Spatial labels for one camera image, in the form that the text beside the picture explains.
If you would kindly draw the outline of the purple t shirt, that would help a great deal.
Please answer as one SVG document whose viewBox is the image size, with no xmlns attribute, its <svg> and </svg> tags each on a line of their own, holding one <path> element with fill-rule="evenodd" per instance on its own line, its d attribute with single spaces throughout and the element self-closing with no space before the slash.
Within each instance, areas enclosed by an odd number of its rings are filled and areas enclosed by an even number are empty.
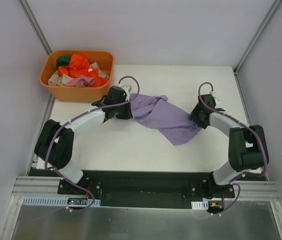
<svg viewBox="0 0 282 240">
<path fill-rule="evenodd" d="M 189 113 L 171 104 L 166 95 L 130 94 L 132 119 L 144 127 L 158 130 L 174 146 L 191 141 L 201 128 L 191 121 Z"/>
</svg>

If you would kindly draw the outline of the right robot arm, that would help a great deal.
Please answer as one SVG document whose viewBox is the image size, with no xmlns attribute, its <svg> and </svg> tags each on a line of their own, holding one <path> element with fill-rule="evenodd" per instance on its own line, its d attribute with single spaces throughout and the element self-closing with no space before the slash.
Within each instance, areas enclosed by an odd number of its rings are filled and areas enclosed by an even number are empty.
<svg viewBox="0 0 282 240">
<path fill-rule="evenodd" d="M 251 170 L 266 170 L 269 157 L 263 128 L 260 125 L 245 125 L 229 116 L 223 109 L 216 108 L 211 94 L 198 96 L 198 104 L 189 119 L 199 127 L 214 127 L 228 137 L 228 161 L 213 171 L 206 184 L 206 192 L 218 197 L 224 186 L 230 184 Z"/>
</svg>

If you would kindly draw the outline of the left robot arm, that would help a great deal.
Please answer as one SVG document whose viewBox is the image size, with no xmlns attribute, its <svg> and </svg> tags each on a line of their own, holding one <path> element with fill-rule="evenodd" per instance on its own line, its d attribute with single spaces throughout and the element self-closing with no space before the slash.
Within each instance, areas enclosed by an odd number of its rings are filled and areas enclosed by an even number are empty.
<svg viewBox="0 0 282 240">
<path fill-rule="evenodd" d="M 105 96 L 73 119 L 45 122 L 34 153 L 47 161 L 47 169 L 57 170 L 62 177 L 70 180 L 69 189 L 74 194 L 80 195 L 86 190 L 83 171 L 72 160 L 74 140 L 112 118 L 131 119 L 130 92 L 129 85 L 112 86 Z"/>
</svg>

